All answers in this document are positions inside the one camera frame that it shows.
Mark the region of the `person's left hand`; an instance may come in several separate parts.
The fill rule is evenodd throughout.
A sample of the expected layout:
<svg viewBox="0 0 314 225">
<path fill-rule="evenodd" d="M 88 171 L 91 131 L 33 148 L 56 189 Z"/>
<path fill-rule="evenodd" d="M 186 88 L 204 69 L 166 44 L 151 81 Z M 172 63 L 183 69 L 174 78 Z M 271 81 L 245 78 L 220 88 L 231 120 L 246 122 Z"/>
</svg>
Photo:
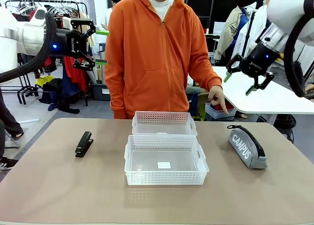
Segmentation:
<svg viewBox="0 0 314 225">
<path fill-rule="evenodd" d="M 209 102 L 213 106 L 220 105 L 225 114 L 229 114 L 225 104 L 225 96 L 222 90 L 222 87 L 214 85 L 209 90 L 208 96 Z"/>
</svg>

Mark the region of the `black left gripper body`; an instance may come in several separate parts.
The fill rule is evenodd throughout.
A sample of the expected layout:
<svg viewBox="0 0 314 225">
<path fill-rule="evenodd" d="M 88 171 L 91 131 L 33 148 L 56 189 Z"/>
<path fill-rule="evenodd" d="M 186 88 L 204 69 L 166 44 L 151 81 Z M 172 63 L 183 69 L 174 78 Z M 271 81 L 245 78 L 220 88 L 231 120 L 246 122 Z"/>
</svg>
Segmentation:
<svg viewBox="0 0 314 225">
<path fill-rule="evenodd" d="M 81 58 L 87 56 L 88 42 L 76 30 L 57 29 L 52 42 L 53 56 Z"/>
</svg>

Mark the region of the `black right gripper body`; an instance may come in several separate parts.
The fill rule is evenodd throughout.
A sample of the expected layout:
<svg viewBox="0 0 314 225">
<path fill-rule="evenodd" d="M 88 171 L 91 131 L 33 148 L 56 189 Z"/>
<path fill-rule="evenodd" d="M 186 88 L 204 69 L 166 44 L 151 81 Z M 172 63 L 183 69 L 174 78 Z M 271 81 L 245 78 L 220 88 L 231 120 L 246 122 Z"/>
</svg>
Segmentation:
<svg viewBox="0 0 314 225">
<path fill-rule="evenodd" d="M 251 78 L 266 76 L 269 66 L 279 58 L 280 53 L 259 42 L 251 53 L 241 62 L 241 71 Z"/>
</svg>

